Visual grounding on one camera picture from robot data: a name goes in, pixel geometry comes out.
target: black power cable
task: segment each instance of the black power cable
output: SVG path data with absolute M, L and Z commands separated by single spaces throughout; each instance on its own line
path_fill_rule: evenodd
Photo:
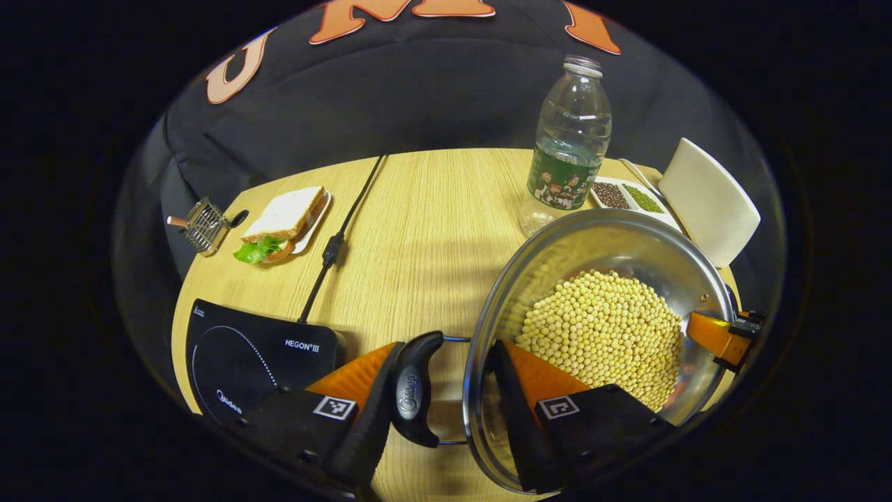
M 343 220 L 341 231 L 328 238 L 326 249 L 322 252 L 322 270 L 319 272 L 319 276 L 316 278 L 316 284 L 313 285 L 313 290 L 310 292 L 310 297 L 307 298 L 306 305 L 303 306 L 303 313 L 297 320 L 298 323 L 307 323 L 307 317 L 310 315 L 310 309 L 313 307 L 313 302 L 316 300 L 316 295 L 319 292 L 319 288 L 322 286 L 322 281 L 326 278 L 328 269 L 332 268 L 332 265 L 335 264 L 335 262 L 337 261 L 337 256 L 341 253 L 341 246 L 343 246 L 344 242 L 343 234 L 345 231 L 347 231 L 347 224 L 350 223 L 350 218 L 352 218 L 353 213 L 356 212 L 356 208 L 359 206 L 359 202 L 362 201 L 362 197 L 366 195 L 368 185 L 372 183 L 372 178 L 375 177 L 375 172 L 377 172 L 378 165 L 381 163 L 381 159 L 383 158 L 384 156 L 380 155 L 378 157 L 378 160 L 375 162 L 375 167 L 373 167 L 372 172 L 369 173 L 366 184 L 362 187 L 362 191 L 360 191 L 359 195 L 356 197 L 356 202 L 353 203 L 353 207 L 350 208 L 350 212 L 347 213 L 347 217 Z

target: white bread slice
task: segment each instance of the white bread slice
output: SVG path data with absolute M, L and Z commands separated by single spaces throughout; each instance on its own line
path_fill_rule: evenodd
M 317 205 L 324 193 L 323 187 L 306 187 L 275 197 L 260 218 L 244 232 L 242 241 L 260 242 L 267 235 L 287 239 L 299 236 L 305 230 L 310 209 Z

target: sandwich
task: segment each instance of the sandwich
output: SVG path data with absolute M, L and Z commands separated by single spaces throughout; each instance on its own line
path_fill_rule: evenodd
M 323 187 L 301 188 L 272 199 L 244 232 L 244 244 L 233 256 L 248 264 L 282 260 L 294 251 L 294 244 L 307 234 L 325 205 Z

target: white plate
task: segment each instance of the white plate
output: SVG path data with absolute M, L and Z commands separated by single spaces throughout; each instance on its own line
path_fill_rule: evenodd
M 312 215 L 309 217 L 309 219 L 307 220 L 307 223 L 310 226 L 310 230 L 308 230 L 307 233 L 303 234 L 303 237 L 301 237 L 301 240 L 298 240 L 297 242 L 294 243 L 294 251 L 291 252 L 292 255 L 297 255 L 298 253 L 300 253 L 301 251 L 306 249 L 307 244 L 310 242 L 310 238 L 313 237 L 313 232 L 316 231 L 316 227 L 319 225 L 319 222 L 322 221 L 322 217 L 325 216 L 326 211 L 328 210 L 328 207 L 331 205 L 331 203 L 332 203 L 331 192 L 329 192 L 328 190 L 325 190 L 325 193 L 322 195 L 322 197 L 326 198 L 326 204 L 322 206 L 322 211 L 319 212 L 318 218 L 316 218 L 314 220 L 314 219 L 312 219 L 313 218 Z
M 669 225 L 670 227 L 678 230 L 679 233 L 681 233 L 682 235 L 684 234 L 684 232 L 681 231 L 681 227 L 678 226 L 678 222 L 675 221 L 675 219 L 669 213 L 669 210 L 666 209 L 666 206 L 663 205 L 662 202 L 660 202 L 660 200 L 657 198 L 657 196 L 655 196 L 653 193 L 650 192 L 650 190 L 645 188 L 644 185 L 641 185 L 640 183 L 636 183 L 634 181 L 618 180 L 616 178 L 607 178 L 604 176 L 598 176 L 595 179 L 595 182 L 596 183 L 608 183 L 610 185 L 614 185 L 617 188 L 619 188 L 620 193 L 623 194 L 623 197 L 625 197 L 625 201 L 629 204 L 629 207 L 630 207 L 630 209 L 626 209 L 625 211 L 634 211 L 635 213 L 646 214 L 647 216 L 650 216 L 651 218 L 659 220 L 659 221 Z M 641 209 L 641 206 L 635 202 L 635 199 L 632 198 L 632 195 L 625 189 L 625 187 L 623 187 L 623 185 L 629 185 L 630 187 L 634 187 L 634 188 L 637 188 L 638 190 L 640 190 L 641 193 L 650 197 L 650 200 L 657 203 L 657 206 L 659 206 L 659 208 L 662 209 L 663 212 L 662 213 L 652 213 L 650 211 L 645 211 L 645 210 Z M 599 205 L 601 207 L 605 207 L 605 208 L 610 208 L 610 206 L 601 202 L 601 199 L 598 198 L 598 194 L 595 193 L 594 187 L 592 187 L 590 189 L 590 192 L 591 192 L 591 196 L 594 197 L 595 203 L 597 205 Z

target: bottle label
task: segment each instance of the bottle label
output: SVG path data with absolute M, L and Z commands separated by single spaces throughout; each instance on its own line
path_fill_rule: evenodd
M 600 164 L 581 166 L 562 161 L 537 146 L 533 149 L 533 165 L 526 189 L 533 198 L 549 207 L 573 211 L 582 207 L 600 169 Z

